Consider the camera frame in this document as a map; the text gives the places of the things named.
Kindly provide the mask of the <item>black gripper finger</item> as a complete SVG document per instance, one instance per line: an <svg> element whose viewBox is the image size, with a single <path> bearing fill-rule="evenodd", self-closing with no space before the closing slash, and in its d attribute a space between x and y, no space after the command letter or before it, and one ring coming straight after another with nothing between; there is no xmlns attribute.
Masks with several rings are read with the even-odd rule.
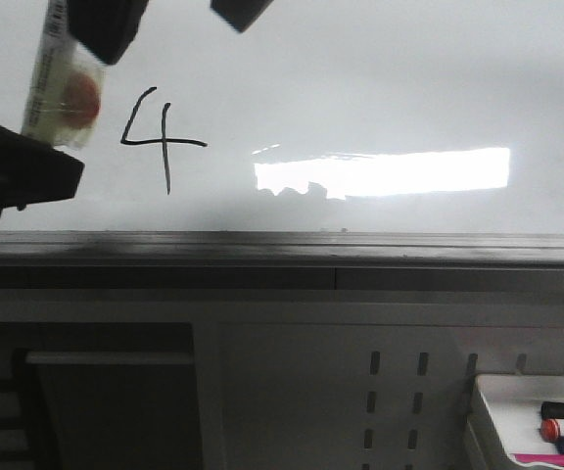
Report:
<svg viewBox="0 0 564 470"><path fill-rule="evenodd" d="M69 0L68 31L94 57L115 65L136 37L147 0Z"/></svg>
<svg viewBox="0 0 564 470"><path fill-rule="evenodd" d="M84 163L0 125L0 219L5 208L75 196Z"/></svg>

